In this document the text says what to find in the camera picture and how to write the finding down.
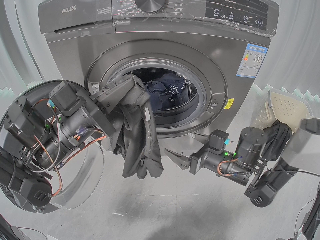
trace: black cloth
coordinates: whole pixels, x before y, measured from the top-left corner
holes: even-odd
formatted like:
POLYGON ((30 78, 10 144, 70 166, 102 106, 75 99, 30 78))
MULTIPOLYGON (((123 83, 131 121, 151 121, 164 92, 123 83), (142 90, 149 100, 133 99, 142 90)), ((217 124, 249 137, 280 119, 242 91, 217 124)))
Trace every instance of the black cloth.
POLYGON ((272 126, 263 129, 268 136, 268 141, 262 152, 262 158, 275 161, 284 150, 287 141, 292 136, 291 128, 283 122, 276 120, 272 126))
POLYGON ((135 85, 107 115, 115 129, 110 136, 111 148, 114 154, 122 154, 124 158, 123 177, 137 174, 138 178, 144 179, 148 170, 150 176, 156 178, 162 174, 163 166, 150 96, 143 82, 130 74, 107 84, 107 87, 117 86, 129 78, 134 79, 135 85))
POLYGON ((173 73, 146 83, 145 89, 150 95, 152 110, 166 109, 174 106, 174 95, 185 88, 186 79, 173 73))

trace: yellow warning sticker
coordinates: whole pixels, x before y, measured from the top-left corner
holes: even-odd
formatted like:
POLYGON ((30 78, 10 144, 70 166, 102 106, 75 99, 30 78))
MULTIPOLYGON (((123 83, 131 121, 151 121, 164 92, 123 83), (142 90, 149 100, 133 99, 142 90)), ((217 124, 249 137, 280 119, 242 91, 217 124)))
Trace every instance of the yellow warning sticker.
POLYGON ((225 109, 225 110, 230 109, 231 106, 232 106, 233 101, 234 101, 234 98, 228 99, 228 103, 226 104, 226 106, 224 107, 224 109, 225 109))

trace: plastic wrap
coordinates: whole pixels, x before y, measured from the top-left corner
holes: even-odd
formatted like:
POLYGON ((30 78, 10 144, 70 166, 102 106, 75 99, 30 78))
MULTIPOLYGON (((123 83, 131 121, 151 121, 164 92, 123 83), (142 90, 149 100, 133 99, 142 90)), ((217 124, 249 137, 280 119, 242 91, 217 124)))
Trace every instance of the plastic wrap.
POLYGON ((149 17, 222 23, 266 37, 276 33, 279 6, 271 0, 166 0, 153 13, 138 8, 135 0, 112 0, 115 26, 128 24, 132 18, 149 17))

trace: qr code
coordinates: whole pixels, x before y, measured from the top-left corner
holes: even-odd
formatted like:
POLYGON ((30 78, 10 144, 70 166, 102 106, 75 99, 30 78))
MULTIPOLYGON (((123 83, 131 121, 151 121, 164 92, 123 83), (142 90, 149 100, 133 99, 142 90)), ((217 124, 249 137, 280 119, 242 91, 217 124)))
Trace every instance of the qr code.
POLYGON ((256 54, 254 55, 254 58, 253 58, 253 61, 252 61, 252 62, 258 62, 258 63, 260 63, 260 62, 262 61, 262 59, 263 59, 263 55, 264 55, 264 54, 258 54, 258 53, 256 53, 256 54))

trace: gray cloth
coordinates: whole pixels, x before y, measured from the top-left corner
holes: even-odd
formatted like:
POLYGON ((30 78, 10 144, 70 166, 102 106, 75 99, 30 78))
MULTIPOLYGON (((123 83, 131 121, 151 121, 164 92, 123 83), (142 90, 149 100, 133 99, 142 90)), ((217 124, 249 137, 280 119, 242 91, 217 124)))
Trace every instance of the gray cloth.
POLYGON ((124 75, 107 87, 117 86, 129 78, 134 79, 135 85, 107 115, 115 128, 110 136, 111 148, 114 154, 122 154, 124 158, 123 177, 137 174, 144 179, 148 170, 150 176, 156 178, 162 174, 163 166, 150 96, 143 82, 135 75, 124 75))

